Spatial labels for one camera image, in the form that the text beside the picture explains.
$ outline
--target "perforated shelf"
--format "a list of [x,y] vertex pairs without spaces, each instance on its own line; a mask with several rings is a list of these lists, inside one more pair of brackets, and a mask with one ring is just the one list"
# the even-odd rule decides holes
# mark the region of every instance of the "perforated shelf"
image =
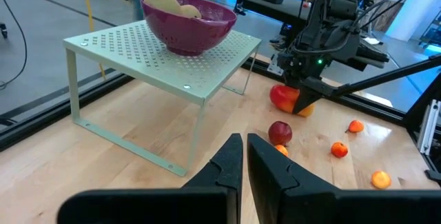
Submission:
[[197,57],[168,51],[145,21],[64,40],[77,54],[202,105],[261,40],[232,30],[222,43]]

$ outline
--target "yellow pear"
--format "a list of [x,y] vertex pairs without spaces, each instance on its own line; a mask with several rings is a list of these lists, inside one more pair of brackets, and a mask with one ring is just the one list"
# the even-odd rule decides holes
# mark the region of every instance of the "yellow pear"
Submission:
[[202,15],[199,12],[199,10],[191,5],[181,6],[181,12],[182,15],[187,18],[202,18]]
[[181,6],[177,0],[144,0],[144,3],[167,13],[182,15]]

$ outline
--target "wooden tabletop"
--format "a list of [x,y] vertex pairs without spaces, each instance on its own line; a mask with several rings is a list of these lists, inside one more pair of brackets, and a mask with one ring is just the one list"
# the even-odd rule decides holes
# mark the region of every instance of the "wooden tabletop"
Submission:
[[[240,69],[228,84],[238,87],[246,75]],[[276,83],[252,74],[245,96],[219,90],[207,105],[194,168],[183,178],[64,118],[1,153],[0,223],[54,223],[62,202],[83,190],[180,187],[231,133],[240,133],[244,139],[247,133],[257,133],[267,139],[274,121],[292,127],[290,159],[337,187],[373,190],[371,174],[384,170],[392,178],[390,189],[439,189],[424,175],[427,166],[405,129],[324,99],[307,119],[283,113],[268,97]],[[182,165],[197,110],[197,105],[133,81],[81,112],[115,134]],[[346,134],[354,119],[362,121],[365,130]],[[335,141],[349,147],[346,157],[330,154]],[[242,222],[258,223],[246,164],[242,203]]]

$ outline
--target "purple bowl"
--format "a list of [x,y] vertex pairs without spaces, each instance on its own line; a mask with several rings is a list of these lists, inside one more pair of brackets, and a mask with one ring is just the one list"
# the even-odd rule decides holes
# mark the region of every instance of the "purple bowl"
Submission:
[[237,16],[231,10],[207,0],[177,0],[191,4],[202,19],[181,17],[150,7],[141,0],[150,30],[167,49],[184,56],[197,56],[218,45],[229,33]]

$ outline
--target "red apple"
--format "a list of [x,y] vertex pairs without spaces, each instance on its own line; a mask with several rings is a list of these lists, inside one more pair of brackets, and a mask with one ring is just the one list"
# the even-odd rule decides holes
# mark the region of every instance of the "red apple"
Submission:
[[268,136],[272,145],[286,145],[292,138],[292,130],[288,123],[276,121],[269,127]]

